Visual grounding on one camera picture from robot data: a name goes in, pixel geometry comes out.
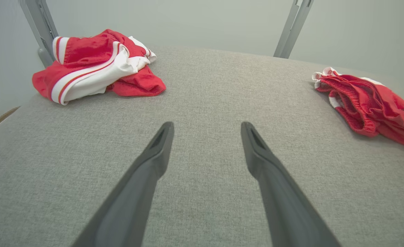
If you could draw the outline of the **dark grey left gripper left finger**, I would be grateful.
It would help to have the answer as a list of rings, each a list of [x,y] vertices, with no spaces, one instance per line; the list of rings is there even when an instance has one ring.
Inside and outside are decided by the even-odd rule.
[[[174,139],[165,122],[125,172],[73,243],[74,247],[140,247],[157,181],[165,174]]]

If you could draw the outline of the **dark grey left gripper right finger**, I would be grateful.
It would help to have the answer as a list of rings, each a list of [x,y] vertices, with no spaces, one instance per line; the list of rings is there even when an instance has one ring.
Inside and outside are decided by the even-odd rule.
[[[340,247],[325,221],[250,122],[242,122],[241,138],[247,168],[260,186],[272,245]]]

